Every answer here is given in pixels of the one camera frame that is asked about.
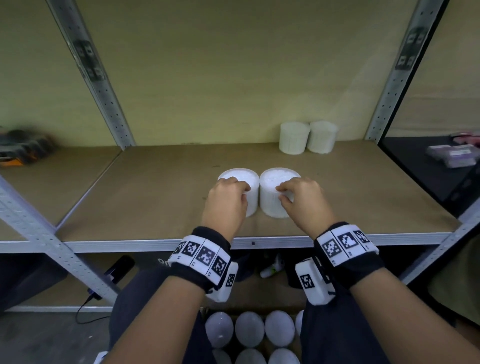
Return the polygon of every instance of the hand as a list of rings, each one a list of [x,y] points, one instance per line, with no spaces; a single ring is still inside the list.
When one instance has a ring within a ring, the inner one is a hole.
[[[316,239],[330,225],[340,221],[316,181],[294,177],[281,183],[276,189],[280,192],[293,192],[293,202],[284,195],[279,196],[280,202],[293,222],[312,239]]]
[[[235,177],[220,178],[208,193],[202,215],[202,226],[211,228],[223,235],[229,243],[245,220],[247,196],[250,186]]]

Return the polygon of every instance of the beige wall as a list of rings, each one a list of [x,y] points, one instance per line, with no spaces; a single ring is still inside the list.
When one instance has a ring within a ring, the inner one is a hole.
[[[387,135],[468,129],[480,129],[480,1],[452,0]]]
[[[78,0],[140,145],[362,139],[416,0]]]
[[[65,146],[115,142],[41,0],[0,5],[0,125],[52,135]]]

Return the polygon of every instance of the forearm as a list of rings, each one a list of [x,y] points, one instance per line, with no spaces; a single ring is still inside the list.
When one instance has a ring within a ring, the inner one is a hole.
[[[350,291],[392,364],[480,363],[480,351],[385,268]]]
[[[181,363],[204,295],[197,285],[168,277],[104,363]]]

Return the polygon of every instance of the dark pants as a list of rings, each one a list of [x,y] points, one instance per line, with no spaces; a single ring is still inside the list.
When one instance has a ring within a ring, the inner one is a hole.
[[[168,269],[164,267],[144,270],[122,290],[110,317],[110,348],[167,276]],[[303,364],[389,363],[353,297],[341,287],[336,290],[337,297],[329,304],[307,303],[305,307],[300,336]],[[200,314],[193,325],[183,363],[215,364]]]

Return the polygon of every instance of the left hand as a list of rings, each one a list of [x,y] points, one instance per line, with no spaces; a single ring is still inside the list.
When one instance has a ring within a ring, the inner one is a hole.
[[[220,178],[208,193],[202,214],[202,226],[211,228],[232,242],[247,214],[247,196],[250,186],[235,177]]]

